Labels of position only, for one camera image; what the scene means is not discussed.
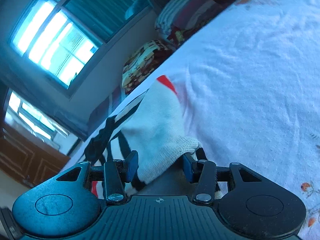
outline silver rivet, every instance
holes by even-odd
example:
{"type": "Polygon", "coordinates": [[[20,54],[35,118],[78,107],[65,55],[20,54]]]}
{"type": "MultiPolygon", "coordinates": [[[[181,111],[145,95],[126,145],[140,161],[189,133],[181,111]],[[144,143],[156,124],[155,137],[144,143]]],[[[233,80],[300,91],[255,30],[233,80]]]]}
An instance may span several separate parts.
{"type": "Polygon", "coordinates": [[[123,200],[123,195],[118,194],[118,193],[114,193],[108,196],[108,200],[114,201],[114,202],[118,202],[123,200]]]}
{"type": "Polygon", "coordinates": [[[196,200],[201,202],[208,202],[211,200],[211,196],[209,194],[201,193],[196,195],[196,200]]]}

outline bed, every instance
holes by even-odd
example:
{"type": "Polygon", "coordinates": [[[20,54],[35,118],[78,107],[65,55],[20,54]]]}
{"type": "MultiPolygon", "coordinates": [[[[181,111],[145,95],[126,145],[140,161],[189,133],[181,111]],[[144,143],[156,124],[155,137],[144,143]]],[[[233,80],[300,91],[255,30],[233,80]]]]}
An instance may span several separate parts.
{"type": "MultiPolygon", "coordinates": [[[[237,0],[112,114],[165,74],[185,132],[218,166],[240,162],[296,194],[299,236],[320,236],[320,0],[237,0]]],[[[77,163],[91,138],[65,169],[77,163]]]]}

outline triangular cutout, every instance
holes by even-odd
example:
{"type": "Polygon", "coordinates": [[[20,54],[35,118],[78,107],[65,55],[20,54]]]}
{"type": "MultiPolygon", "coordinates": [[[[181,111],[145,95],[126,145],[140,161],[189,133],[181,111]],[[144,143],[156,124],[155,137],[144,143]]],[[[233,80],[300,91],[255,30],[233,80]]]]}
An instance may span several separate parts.
{"type": "Polygon", "coordinates": [[[239,169],[243,182],[261,182],[262,180],[251,174],[245,169],[239,169]]]}
{"type": "Polygon", "coordinates": [[[57,178],[57,181],[76,181],[79,177],[81,167],[76,167],[71,171],[63,174],[61,177],[57,178]]]}

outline crosshair symbol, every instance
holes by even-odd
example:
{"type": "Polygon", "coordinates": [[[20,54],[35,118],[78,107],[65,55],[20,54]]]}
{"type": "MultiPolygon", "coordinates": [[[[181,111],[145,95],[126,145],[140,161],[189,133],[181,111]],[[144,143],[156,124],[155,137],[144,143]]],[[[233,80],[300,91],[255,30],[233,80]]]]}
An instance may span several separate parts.
{"type": "Polygon", "coordinates": [[[155,201],[157,201],[158,203],[162,203],[164,201],[163,198],[157,198],[155,201]]]}

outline striped pillow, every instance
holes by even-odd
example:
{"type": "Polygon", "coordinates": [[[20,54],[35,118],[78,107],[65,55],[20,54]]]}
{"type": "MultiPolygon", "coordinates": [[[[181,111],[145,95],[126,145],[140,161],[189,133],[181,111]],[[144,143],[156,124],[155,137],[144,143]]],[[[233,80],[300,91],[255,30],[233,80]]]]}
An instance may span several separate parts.
{"type": "Polygon", "coordinates": [[[170,36],[176,31],[193,29],[220,11],[222,6],[213,0],[171,0],[158,16],[155,29],[162,39],[172,43],[170,36]]]}

